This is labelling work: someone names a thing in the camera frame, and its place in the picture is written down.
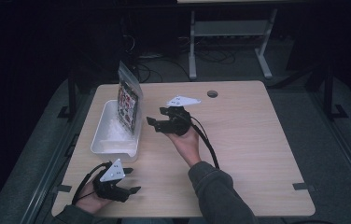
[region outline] white container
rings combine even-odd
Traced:
[[[91,143],[91,151],[103,162],[120,159],[122,162],[137,160],[141,133],[141,110],[137,111],[134,134],[127,132],[118,119],[118,101],[111,100],[105,107]]]

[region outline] floor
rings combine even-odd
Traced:
[[[293,74],[286,70],[291,39],[270,40],[265,53],[274,75],[270,80],[263,77],[255,57],[254,48],[259,42],[259,39],[202,40],[196,62],[198,78],[194,81],[260,80],[271,86]],[[189,81],[187,52],[177,58],[148,52],[138,62],[141,81]],[[260,217],[263,224],[351,224],[351,92],[335,78],[333,102],[344,108],[348,118],[329,121],[321,108],[323,91],[309,92],[304,88],[308,77],[282,89],[268,89],[268,93],[310,187],[316,213],[311,217]],[[58,118],[61,109],[68,105],[67,85],[65,81],[54,92],[0,194],[0,223],[49,223],[52,219],[54,192],[62,181],[94,95],[94,89],[78,93],[75,117]],[[97,218],[95,223],[98,222],[105,220]]]

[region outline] desk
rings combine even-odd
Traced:
[[[233,177],[234,188],[260,217],[311,216],[315,207],[306,189],[295,190],[303,179],[289,148],[269,95],[259,81],[188,82],[141,84],[143,117],[168,119],[159,107],[175,95],[201,99],[186,110],[199,120],[217,153],[221,169]],[[217,98],[207,96],[217,91]],[[105,102],[117,99],[118,85],[100,86],[80,133],[52,214],[70,204],[77,186],[101,160],[91,153]],[[188,179],[188,165],[170,140],[155,133],[144,120],[138,159],[124,163],[134,171],[119,186],[142,188],[126,203],[111,203],[103,217],[200,217],[198,201]],[[213,164],[209,150],[200,142],[202,159]]]

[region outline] white triangular marker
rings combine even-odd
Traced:
[[[199,104],[200,102],[201,100],[198,100],[198,99],[177,95],[171,101],[167,102],[167,105],[169,106],[196,105],[196,104]]]
[[[100,178],[100,181],[106,182],[110,180],[123,179],[124,177],[125,173],[123,172],[122,163],[120,162],[120,159],[117,159]]]

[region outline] round hole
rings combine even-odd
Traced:
[[[207,95],[211,98],[216,98],[218,96],[218,92],[216,91],[208,91]]]

